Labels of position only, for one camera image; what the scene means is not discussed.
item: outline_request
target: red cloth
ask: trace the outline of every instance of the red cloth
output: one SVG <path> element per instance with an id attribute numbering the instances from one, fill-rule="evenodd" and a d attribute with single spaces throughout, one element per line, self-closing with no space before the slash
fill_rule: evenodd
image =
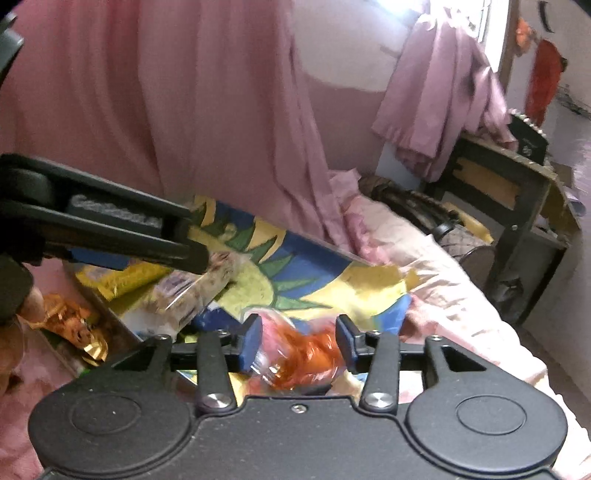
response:
<path id="1" fill-rule="evenodd" d="M 525 114 L 538 126 L 544 123 L 546 109 L 556 95 L 561 74 L 562 55 L 553 43 L 542 40 L 535 54 L 525 103 Z"/>

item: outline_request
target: crumpled plastic bag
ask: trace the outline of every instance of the crumpled plastic bag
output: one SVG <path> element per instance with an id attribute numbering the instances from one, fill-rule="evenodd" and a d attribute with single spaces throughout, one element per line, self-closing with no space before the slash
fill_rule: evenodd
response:
<path id="1" fill-rule="evenodd" d="M 301 322 L 298 329 L 275 310 L 257 309 L 252 313 L 262 317 L 263 334 L 252 366 L 255 374 L 249 382 L 250 394 L 330 387 L 345 370 L 336 343 L 334 317 Z"/>

